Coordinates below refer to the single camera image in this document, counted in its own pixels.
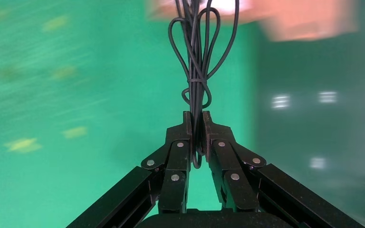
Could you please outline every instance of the green backdrop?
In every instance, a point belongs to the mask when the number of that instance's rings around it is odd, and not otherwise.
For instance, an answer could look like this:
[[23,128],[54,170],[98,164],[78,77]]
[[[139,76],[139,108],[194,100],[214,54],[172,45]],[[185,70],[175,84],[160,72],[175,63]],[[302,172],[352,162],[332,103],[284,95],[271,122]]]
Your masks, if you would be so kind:
[[[0,0],[0,227],[65,227],[181,123],[186,79],[168,23],[148,21],[144,4]],[[214,121],[251,149],[252,30],[239,27],[209,82]],[[207,165],[193,169],[188,207],[220,206]]]

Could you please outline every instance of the coiled cable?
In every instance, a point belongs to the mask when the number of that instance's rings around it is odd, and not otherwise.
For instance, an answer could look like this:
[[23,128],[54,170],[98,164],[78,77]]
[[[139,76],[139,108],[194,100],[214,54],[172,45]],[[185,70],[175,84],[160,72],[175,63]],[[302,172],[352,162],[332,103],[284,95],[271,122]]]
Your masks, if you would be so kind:
[[[212,0],[208,0],[206,8],[199,12],[200,0],[191,0],[190,3],[188,2],[188,0],[175,0],[178,17],[174,18],[170,22],[168,29],[170,43],[183,67],[185,75],[187,76],[188,88],[182,91],[182,98],[187,104],[190,105],[192,120],[192,139],[194,146],[193,152],[191,154],[191,160],[196,169],[200,168],[202,163],[202,156],[204,155],[200,139],[200,121],[202,118],[202,110],[209,107],[212,102],[212,95],[207,85],[207,80],[216,73],[216,71],[220,68],[227,55],[229,54],[233,42],[236,38],[237,27],[239,23],[240,0],[235,0],[233,32],[231,34],[230,41],[216,66],[209,72],[213,48],[215,46],[216,39],[218,37],[221,27],[220,13],[217,9],[211,7],[211,3]],[[216,30],[209,44],[211,12],[215,14]],[[206,16],[204,47],[202,47],[200,26],[203,15]],[[184,35],[184,41],[188,53],[188,66],[185,63],[180,51],[178,50],[173,38],[173,26],[176,22],[180,22],[183,29],[182,32]],[[203,104],[204,93],[206,93],[207,96],[207,102],[205,104]]]

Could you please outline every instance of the screw head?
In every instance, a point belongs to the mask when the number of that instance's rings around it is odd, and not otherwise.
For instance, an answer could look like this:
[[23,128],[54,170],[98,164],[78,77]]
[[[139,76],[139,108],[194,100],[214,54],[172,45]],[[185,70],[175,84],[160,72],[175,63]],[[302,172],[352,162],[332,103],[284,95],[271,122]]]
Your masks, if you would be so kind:
[[154,165],[154,161],[153,161],[153,160],[148,160],[148,161],[146,162],[146,165],[148,165],[148,166],[152,166],[152,165]]
[[238,179],[240,179],[240,176],[236,173],[233,173],[231,176],[230,176],[233,180],[237,181]]
[[180,176],[178,176],[177,174],[174,174],[173,176],[171,176],[172,181],[178,181],[179,178],[180,178]]
[[260,164],[261,163],[261,160],[259,158],[254,158],[252,160],[255,164]]

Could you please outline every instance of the blurred light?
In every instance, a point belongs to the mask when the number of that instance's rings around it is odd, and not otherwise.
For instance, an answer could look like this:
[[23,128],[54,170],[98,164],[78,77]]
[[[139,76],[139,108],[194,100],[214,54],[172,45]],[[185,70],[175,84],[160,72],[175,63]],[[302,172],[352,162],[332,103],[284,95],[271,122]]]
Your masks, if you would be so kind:
[[336,103],[336,92],[319,92],[321,103]]
[[[205,8],[207,2],[208,1],[204,1],[204,3],[202,3],[201,6]],[[251,8],[250,4],[251,1],[240,0],[240,10],[247,10],[248,8]],[[234,14],[236,9],[236,1],[213,0],[211,6],[216,8],[222,14]]]
[[325,168],[325,159],[324,158],[312,158],[310,161],[310,168],[324,169]]
[[274,109],[284,109],[290,105],[290,96],[280,95],[272,98],[272,108]]

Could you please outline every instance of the black metal arm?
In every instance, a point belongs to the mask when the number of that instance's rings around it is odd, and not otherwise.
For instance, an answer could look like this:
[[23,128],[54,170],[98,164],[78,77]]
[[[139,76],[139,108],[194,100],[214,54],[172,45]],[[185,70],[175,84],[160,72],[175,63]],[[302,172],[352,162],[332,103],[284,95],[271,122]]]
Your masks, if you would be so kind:
[[[69,228],[363,228],[264,158],[239,145],[203,112],[202,148],[221,211],[187,209],[191,118],[167,129],[165,144],[76,218]],[[142,221],[159,201],[159,214]]]

